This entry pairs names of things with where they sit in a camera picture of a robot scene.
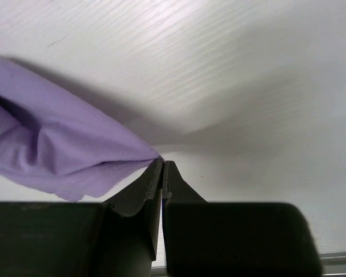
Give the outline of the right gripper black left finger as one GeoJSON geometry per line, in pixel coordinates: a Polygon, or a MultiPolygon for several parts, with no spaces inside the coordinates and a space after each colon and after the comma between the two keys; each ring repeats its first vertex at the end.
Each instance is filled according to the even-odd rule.
{"type": "Polygon", "coordinates": [[[0,276],[149,276],[163,161],[102,203],[0,202],[0,276]]]}

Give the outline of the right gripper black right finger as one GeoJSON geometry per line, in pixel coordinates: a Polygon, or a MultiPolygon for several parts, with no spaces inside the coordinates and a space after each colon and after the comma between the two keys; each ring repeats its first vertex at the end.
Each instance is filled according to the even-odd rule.
{"type": "Polygon", "coordinates": [[[321,276],[309,225],[289,203],[203,199],[168,161],[163,234],[169,276],[321,276]]]}

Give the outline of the purple t shirt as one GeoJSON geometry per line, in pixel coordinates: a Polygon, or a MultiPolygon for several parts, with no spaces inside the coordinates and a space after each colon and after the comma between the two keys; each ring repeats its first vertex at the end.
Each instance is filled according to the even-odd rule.
{"type": "Polygon", "coordinates": [[[64,200],[101,197],[159,154],[102,111],[0,58],[0,175],[64,200]]]}

